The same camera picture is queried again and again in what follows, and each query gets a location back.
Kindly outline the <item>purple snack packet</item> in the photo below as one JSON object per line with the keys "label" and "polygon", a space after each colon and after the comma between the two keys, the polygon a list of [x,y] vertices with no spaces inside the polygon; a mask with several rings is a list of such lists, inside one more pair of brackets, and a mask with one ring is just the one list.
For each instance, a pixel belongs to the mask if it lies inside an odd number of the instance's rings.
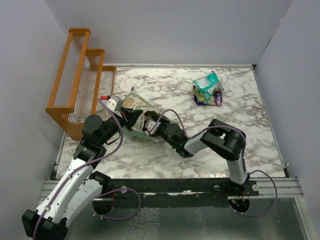
{"label": "purple snack packet", "polygon": [[223,95],[222,92],[215,92],[210,96],[209,100],[206,102],[201,102],[196,99],[193,93],[193,100],[198,106],[218,106],[221,107],[223,103]]}

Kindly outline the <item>teal snack packet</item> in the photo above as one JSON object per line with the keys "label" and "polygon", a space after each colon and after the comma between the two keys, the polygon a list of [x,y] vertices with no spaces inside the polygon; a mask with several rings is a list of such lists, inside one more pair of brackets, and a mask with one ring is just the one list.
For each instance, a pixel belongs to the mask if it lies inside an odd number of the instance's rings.
{"label": "teal snack packet", "polygon": [[194,80],[193,85],[198,89],[205,101],[209,101],[215,93],[224,91],[217,74],[213,70],[207,76]]}

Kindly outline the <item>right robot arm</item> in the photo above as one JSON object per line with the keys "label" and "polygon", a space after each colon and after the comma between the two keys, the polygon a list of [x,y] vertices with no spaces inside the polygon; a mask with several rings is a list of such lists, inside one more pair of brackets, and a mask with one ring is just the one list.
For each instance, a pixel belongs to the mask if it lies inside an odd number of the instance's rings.
{"label": "right robot arm", "polygon": [[191,158],[206,148],[213,150],[227,161],[230,191],[236,196],[247,191],[250,177],[244,161],[246,134],[240,129],[213,119],[208,127],[188,138],[177,123],[166,120],[149,119],[144,127],[148,135],[161,137],[182,158]]}

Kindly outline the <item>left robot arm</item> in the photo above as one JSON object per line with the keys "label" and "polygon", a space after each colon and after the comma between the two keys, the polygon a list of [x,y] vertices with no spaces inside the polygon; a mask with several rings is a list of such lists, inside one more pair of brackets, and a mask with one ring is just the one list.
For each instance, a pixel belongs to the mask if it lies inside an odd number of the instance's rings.
{"label": "left robot arm", "polygon": [[132,128],[142,110],[121,108],[108,120],[92,114],[84,121],[83,138],[66,172],[46,199],[22,216],[25,233],[34,240],[63,240],[73,220],[96,197],[111,190],[109,177],[95,172],[99,162],[109,156],[104,145],[123,128]]}

